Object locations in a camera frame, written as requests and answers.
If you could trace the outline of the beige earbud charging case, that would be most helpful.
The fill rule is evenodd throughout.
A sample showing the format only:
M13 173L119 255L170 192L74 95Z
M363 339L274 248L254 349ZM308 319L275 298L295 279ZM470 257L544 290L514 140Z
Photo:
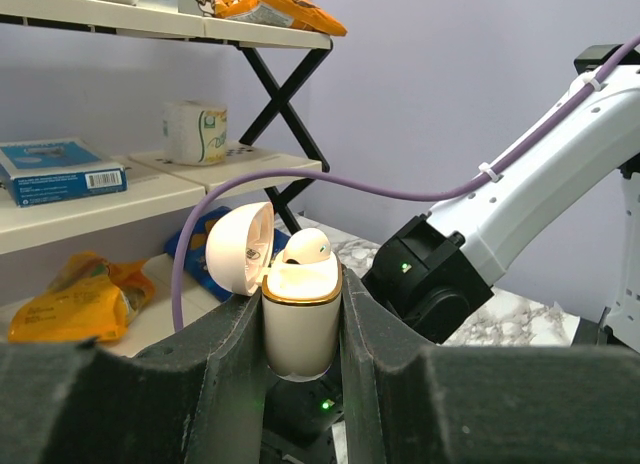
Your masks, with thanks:
M306 382L329 370L338 344L343 274L332 249L314 264L286 263L276 253L275 217L267 202L243 205L209 232L205 261L211 278L243 296L260 295L268 366Z

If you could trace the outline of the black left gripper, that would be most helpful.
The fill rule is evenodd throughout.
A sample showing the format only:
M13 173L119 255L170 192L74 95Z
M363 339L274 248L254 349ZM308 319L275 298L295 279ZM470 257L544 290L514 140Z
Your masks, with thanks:
M262 428L264 463L336 463L332 426L343 417L341 372L291 382L268 374Z

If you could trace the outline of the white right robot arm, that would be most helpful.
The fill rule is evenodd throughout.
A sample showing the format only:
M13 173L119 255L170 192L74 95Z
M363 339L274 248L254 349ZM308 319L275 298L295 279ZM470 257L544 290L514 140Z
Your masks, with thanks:
M429 341L442 343L556 218L612 172L625 199L625 250L596 338L639 346L639 48L594 45L576 79L530 129L536 144L507 167L484 165L477 190L435 204L378 250L363 284Z

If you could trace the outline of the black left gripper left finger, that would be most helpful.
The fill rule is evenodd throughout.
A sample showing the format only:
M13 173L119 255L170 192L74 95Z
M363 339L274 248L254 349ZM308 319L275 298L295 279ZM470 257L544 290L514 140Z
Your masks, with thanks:
M95 340L1 348L5 463L255 463L259 296L234 296L128 358Z

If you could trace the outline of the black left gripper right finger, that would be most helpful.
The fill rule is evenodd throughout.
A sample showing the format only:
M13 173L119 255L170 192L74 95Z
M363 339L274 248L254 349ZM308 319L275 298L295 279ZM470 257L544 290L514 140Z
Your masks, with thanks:
M352 463L635 463L639 357L618 346L449 347L351 270L340 332Z

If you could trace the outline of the beige wireless earbud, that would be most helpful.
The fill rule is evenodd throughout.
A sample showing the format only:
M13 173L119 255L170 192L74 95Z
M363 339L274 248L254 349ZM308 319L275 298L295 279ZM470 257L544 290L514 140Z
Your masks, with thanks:
M282 260L300 265L314 264L327 260L330 254L331 244L326 234L317 228L308 228L291 236Z

